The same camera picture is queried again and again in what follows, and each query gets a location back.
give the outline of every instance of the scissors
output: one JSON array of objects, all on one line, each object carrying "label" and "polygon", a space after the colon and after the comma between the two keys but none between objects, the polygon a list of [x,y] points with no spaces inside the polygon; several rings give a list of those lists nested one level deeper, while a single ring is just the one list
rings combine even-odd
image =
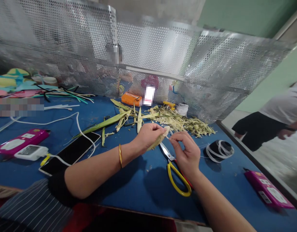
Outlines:
[{"label": "scissors", "polygon": [[[176,164],[176,166],[178,167],[178,169],[180,170],[179,166],[177,165],[176,159],[175,157],[173,157],[169,150],[165,147],[165,145],[163,143],[160,144],[161,150],[163,152],[163,154],[166,156],[166,158],[168,159],[168,165],[167,165],[167,169],[168,169],[168,175],[170,178],[170,181],[173,185],[173,187],[175,188],[175,190],[181,194],[183,197],[189,197],[191,195],[191,186],[189,181],[184,177],[183,173],[181,174],[176,167],[174,167],[174,165],[172,164],[172,162],[174,162]],[[183,192],[182,190],[180,190],[176,184],[173,181],[172,178],[172,172],[171,172],[171,168],[173,169],[173,171],[175,171],[175,173],[179,176],[179,178],[182,180],[182,182],[186,185],[188,191],[187,192]]]}]

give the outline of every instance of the perforated metal screen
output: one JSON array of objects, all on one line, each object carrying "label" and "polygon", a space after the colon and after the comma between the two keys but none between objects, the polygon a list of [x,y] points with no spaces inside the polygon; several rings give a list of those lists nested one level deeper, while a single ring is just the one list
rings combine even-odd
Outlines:
[{"label": "perforated metal screen", "polygon": [[[114,59],[118,46],[124,64],[184,82],[122,69]],[[109,97],[143,94],[150,79],[157,102],[186,102],[190,114],[209,121],[225,118],[293,47],[84,0],[0,0],[1,69],[41,71]]]}]

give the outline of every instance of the finger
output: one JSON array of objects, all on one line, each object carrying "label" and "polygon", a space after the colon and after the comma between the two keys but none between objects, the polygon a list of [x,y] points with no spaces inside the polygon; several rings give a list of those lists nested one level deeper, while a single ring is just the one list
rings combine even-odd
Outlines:
[{"label": "finger", "polygon": [[162,135],[166,132],[167,129],[163,128],[160,126],[159,129],[155,130],[155,133],[157,134],[157,136]]},{"label": "finger", "polygon": [[183,150],[182,150],[182,147],[180,146],[180,144],[178,143],[178,141],[174,140],[174,139],[169,139],[170,143],[172,144],[173,148],[174,148],[174,151],[175,151],[175,154],[177,156],[179,156],[180,154],[184,154]]},{"label": "finger", "polygon": [[170,139],[176,140],[176,141],[182,141],[185,149],[187,151],[191,151],[192,147],[195,146],[195,144],[188,138],[188,136],[186,134],[173,134]]},{"label": "finger", "polygon": [[153,131],[158,130],[160,128],[162,128],[160,125],[156,124],[156,123],[150,123],[150,127]]},{"label": "finger", "polygon": [[177,134],[184,134],[184,135],[186,135],[194,144],[196,144],[196,142],[192,139],[192,137],[188,134],[187,131],[179,131],[179,132],[176,132],[176,133]]}]

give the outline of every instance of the smartphone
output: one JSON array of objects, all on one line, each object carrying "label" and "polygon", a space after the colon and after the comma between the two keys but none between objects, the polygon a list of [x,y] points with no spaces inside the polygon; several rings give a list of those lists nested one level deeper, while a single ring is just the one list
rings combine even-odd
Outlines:
[{"label": "smartphone", "polygon": [[[94,132],[87,133],[86,136],[90,138],[94,143],[100,139],[100,135]],[[60,151],[57,156],[62,158],[69,164],[75,164],[91,147],[91,141],[84,136],[80,136]],[[68,166],[63,164],[59,159],[53,157],[48,160],[42,167],[39,168],[40,172],[46,175],[52,176]]]}]

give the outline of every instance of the pink power bank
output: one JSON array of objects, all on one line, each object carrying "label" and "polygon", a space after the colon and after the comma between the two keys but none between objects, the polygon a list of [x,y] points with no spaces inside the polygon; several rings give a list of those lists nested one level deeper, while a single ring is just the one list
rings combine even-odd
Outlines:
[{"label": "pink power bank", "polygon": [[9,140],[0,145],[0,153],[14,155],[27,145],[38,145],[49,136],[48,132],[41,129],[31,129],[15,139]]},{"label": "pink power bank", "polygon": [[267,205],[272,207],[294,208],[263,173],[247,171],[245,172],[245,176]]}]

